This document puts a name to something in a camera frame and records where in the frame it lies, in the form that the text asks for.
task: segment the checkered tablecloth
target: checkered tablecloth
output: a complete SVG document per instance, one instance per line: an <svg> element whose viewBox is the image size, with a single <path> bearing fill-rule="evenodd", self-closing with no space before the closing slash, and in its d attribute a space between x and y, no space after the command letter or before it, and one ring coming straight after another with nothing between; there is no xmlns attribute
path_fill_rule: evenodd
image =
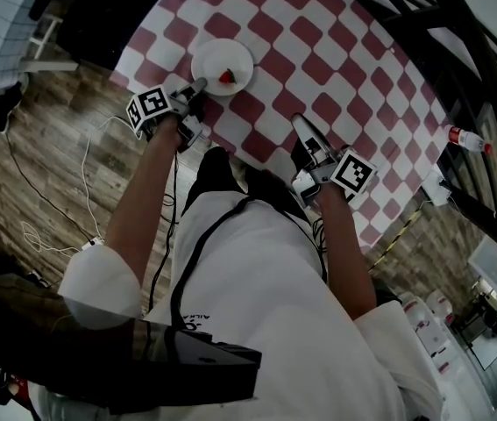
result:
<svg viewBox="0 0 497 421"><path fill-rule="evenodd" d="M256 66L245 90L208 101L210 137L290 182L290 119L303 113L333 146L379 168L351 202L361 246L374 245L446 145L444 109L415 65L354 0L160 0L111 79L133 92L175 90L215 38L244 44Z"/></svg>

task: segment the white plate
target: white plate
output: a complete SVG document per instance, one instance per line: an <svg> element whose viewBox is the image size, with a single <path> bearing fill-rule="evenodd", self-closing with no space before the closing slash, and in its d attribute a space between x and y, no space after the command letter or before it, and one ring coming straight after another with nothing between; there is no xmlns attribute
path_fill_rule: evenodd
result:
<svg viewBox="0 0 497 421"><path fill-rule="evenodd" d="M235 76L235 84L223 84L221 75L229 68ZM214 39L195 50L192 59L194 79L206 78L208 94L234 95L246 87L254 73L254 60L248 49L231 39Z"/></svg>

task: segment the white shirt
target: white shirt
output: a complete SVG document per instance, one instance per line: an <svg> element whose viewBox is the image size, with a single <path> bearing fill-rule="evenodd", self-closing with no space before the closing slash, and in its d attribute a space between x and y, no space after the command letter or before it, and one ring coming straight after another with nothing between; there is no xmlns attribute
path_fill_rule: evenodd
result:
<svg viewBox="0 0 497 421"><path fill-rule="evenodd" d="M243 197L206 193L189 208L174 242L170 291L146 319L170 325L172 289L195 243ZM320 273L310 240L267 203L249 203L226 220L203 248L181 314L188 327L213 334L214 341L262 352L255 398L124 418L386 421L422 414L439 420L441 396L400 305L383 304L351 321ZM137 278L106 246L76 254L59 292L101 309L141 314ZM50 413L46 419L56 418Z"/></svg>

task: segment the black strap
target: black strap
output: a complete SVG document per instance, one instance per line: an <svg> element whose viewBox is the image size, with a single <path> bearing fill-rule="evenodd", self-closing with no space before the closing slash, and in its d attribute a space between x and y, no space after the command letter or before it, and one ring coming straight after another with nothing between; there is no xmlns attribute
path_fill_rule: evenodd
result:
<svg viewBox="0 0 497 421"><path fill-rule="evenodd" d="M194 251L192 255L189 257L188 264L184 268L184 272L182 273L180 280L176 284L176 287L174 287L174 290L172 292L172 296L170 297L170 316L172 319L172 326L177 328L177 329L187 329L186 324L184 323L184 319L182 318L180 314L180 306L181 306L181 298L182 295L184 294L184 289L186 287L186 283L188 282L189 278L191 275L194 273L195 266L197 265L197 262L199 261L200 256L202 255L203 247L205 246L205 243L211 236L213 232L227 219L234 217L235 215L238 215L240 212L242 212L246 205L252 201L255 201L256 198L252 196L248 196L247 198L244 198L238 204L229 210L227 213L225 213L222 217L220 217L206 232L203 233L203 235L197 240L197 243L195 244ZM289 220L291 220L293 223L297 225L297 227L302 231L302 233L309 239L310 243L315 247L316 252L318 254L318 257L320 259L320 264L322 266L322 271L323 271L323 280L326 282L326 267L324 266L324 261L323 257L318 251L318 248L315 245L315 242L312 241L312 239L307 235L307 233L295 222L293 219L286 214L283 210L279 210L276 207L273 207L276 211L278 211L281 215L284 217L287 217Z"/></svg>

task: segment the floor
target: floor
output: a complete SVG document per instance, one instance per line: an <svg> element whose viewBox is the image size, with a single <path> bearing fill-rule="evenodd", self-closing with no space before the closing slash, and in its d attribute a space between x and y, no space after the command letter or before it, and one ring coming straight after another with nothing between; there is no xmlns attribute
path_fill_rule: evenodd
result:
<svg viewBox="0 0 497 421"><path fill-rule="evenodd" d="M115 210L131 174L145 148L144 141L134 139L130 131L112 121L103 132L100 126L112 115L124 115L131 94L110 83L107 74L81 66L75 73L42 73L32 76L22 104L11 119L9 138L14 155L28 179L53 204L96 235L96 228L86 205L81 177L82 158L91 138L85 174L89 184L90 207L101 233ZM195 180L202 155L209 148L199 140L179 157L177 180L178 211L185 203ZM239 175L239 164L235 164ZM167 192L171 193L172 176ZM372 265L384 253L410 215L424 198L416 196L396 220L379 244L366 258ZM163 215L170 217L169 208ZM62 249L80 248L86 242L75 226L42 199L21 178L9 154L6 138L0 134L0 239L1 248L14 254L23 269L38 270L48 282L62 277L68 257L53 251L37 252L25 242L22 222L31 224L48 245ZM144 303L151 277L165 251L168 223L160 221L159 232L149 261L144 286ZM385 279L397 291L409 289L427 296L440 288L459 310L470 299L473 276L466 260L481 239L472 225L448 206L422 206L422 215L387 255L373 273ZM155 292L159 299L167 291L167 261Z"/></svg>

